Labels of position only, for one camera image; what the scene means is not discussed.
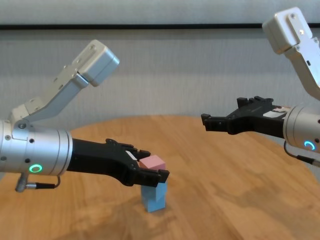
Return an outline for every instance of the screw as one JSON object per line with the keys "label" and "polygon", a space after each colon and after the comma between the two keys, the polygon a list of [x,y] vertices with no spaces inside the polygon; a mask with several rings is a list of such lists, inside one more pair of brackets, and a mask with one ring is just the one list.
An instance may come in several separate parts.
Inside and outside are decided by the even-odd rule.
{"label": "screw", "polygon": [[20,123],[20,124],[18,125],[18,128],[20,128],[20,129],[25,129],[26,126],[27,126],[27,124],[25,124],[25,123]]}

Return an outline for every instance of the silver cylindrical joint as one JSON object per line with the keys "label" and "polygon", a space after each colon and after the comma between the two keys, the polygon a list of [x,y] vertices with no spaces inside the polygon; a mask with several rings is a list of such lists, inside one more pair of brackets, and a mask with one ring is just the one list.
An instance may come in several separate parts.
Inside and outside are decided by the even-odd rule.
{"label": "silver cylindrical joint", "polygon": [[283,136],[293,147],[320,153],[320,108],[293,107],[284,119]]}
{"label": "silver cylindrical joint", "polygon": [[0,120],[0,172],[52,176],[63,174],[72,155],[70,133],[30,124],[23,129],[28,130],[27,140],[15,139],[12,136],[12,124]]}

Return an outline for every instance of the wood grain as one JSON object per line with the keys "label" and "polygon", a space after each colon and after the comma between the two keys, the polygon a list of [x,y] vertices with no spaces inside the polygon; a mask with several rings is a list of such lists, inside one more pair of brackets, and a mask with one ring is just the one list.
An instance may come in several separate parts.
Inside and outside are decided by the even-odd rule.
{"label": "wood grain", "polygon": [[[255,133],[206,132],[200,118],[144,116],[72,131],[151,151],[170,170],[166,208],[147,213],[140,187],[66,172],[55,190],[0,182],[3,240],[317,240],[320,188],[281,146]],[[33,176],[41,181],[55,178]]]}

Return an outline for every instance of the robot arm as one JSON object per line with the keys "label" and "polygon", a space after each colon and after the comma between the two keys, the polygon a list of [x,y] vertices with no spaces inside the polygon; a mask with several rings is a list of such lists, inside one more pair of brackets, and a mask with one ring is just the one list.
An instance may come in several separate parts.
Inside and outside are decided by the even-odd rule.
{"label": "robot arm", "polygon": [[[291,61],[304,89],[320,100],[320,48],[300,9],[293,7],[276,13],[263,23],[272,49]],[[284,138],[284,150],[291,157],[320,167],[320,162],[287,151],[287,144],[320,153],[320,108],[298,105],[285,107],[272,104],[273,99],[238,98],[238,109],[227,117],[202,114],[207,131],[228,132],[231,135],[253,131]]]}
{"label": "robot arm", "polygon": [[[118,64],[105,45],[93,40],[43,95],[14,108],[8,120],[0,120],[0,172],[21,174],[17,192],[56,188],[65,171],[108,175],[125,186],[156,187],[166,181],[166,170],[139,168],[138,161],[148,157],[148,151],[112,139],[103,144],[73,139],[66,130],[33,124],[56,116],[89,84],[100,85]],[[28,182],[30,174],[58,176],[58,184]]]}

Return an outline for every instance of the blue block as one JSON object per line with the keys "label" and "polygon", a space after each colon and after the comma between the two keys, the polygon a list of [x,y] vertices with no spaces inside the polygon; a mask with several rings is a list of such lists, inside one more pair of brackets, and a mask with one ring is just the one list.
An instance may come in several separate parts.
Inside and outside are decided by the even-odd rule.
{"label": "blue block", "polygon": [[163,196],[158,201],[142,197],[142,202],[147,212],[151,213],[166,207],[166,196]]}
{"label": "blue block", "polygon": [[158,201],[163,196],[166,195],[168,189],[167,182],[165,183],[158,183],[157,187],[153,186],[141,186],[141,197],[145,199],[151,199]]}

